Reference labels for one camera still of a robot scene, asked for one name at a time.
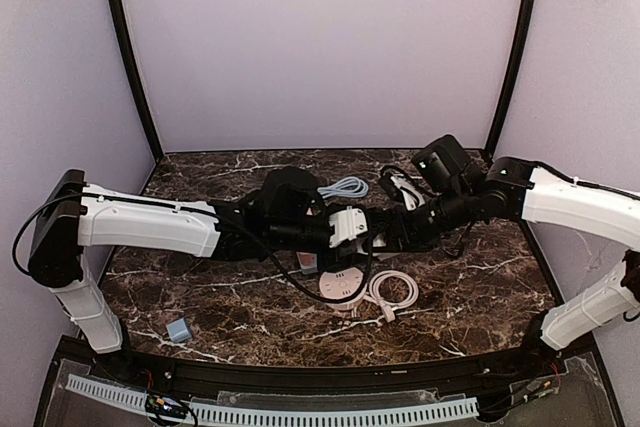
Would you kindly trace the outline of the small pink plug adapter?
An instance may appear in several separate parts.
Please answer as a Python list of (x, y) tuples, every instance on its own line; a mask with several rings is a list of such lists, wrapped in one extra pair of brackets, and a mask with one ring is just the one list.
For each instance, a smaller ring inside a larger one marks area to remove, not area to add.
[(317, 255), (313, 253), (297, 252), (296, 257), (301, 268), (317, 268)]

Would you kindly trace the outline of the small blue plug adapter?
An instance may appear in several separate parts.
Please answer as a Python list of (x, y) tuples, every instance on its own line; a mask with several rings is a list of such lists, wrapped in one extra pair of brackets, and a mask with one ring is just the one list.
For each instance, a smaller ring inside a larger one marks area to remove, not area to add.
[(166, 331), (172, 343), (184, 343), (193, 338), (185, 318), (168, 323)]

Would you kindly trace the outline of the round pink socket hub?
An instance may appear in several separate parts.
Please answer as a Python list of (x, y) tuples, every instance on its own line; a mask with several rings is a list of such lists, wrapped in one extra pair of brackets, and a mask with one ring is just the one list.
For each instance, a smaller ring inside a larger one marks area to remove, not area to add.
[[(320, 295), (333, 300), (343, 299), (355, 293), (361, 286), (363, 272), (351, 267), (340, 272), (324, 272), (319, 279)], [(329, 304), (329, 307), (339, 314), (347, 314), (357, 309), (364, 300), (366, 290), (363, 289), (357, 297), (349, 302)]]

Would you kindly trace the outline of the white cube socket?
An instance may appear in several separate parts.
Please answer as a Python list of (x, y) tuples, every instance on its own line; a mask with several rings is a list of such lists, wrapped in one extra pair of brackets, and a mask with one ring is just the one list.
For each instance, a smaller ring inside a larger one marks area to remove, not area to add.
[(387, 247), (386, 238), (383, 234), (376, 235), (372, 241), (367, 236), (358, 237), (352, 242), (354, 252), (366, 255), (369, 252), (369, 246), (372, 246), (374, 251), (384, 251)]

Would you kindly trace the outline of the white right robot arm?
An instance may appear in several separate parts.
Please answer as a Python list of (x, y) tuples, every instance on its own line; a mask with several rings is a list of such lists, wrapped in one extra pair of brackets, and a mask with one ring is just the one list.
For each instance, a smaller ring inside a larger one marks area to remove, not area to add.
[(433, 194), (417, 206), (382, 213), (384, 253), (428, 249), (446, 232), (492, 219), (557, 225), (625, 246), (623, 259), (599, 281), (532, 319), (525, 349), (560, 351), (639, 308), (638, 194), (515, 157), (499, 158), (483, 170), (450, 134), (420, 150), (412, 163)]

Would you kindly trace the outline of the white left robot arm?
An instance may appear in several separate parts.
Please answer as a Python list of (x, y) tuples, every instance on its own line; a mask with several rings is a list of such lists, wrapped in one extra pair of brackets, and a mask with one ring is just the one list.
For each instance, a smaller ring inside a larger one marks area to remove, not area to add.
[(314, 177), (297, 168), (272, 172), (261, 189), (237, 201), (192, 202), (111, 191), (71, 169), (24, 225), (34, 229), (29, 258), (22, 264), (13, 249), (15, 267), (56, 296), (98, 355), (121, 351), (125, 329), (85, 265), (85, 248), (236, 261), (279, 250), (324, 252), (336, 233)]

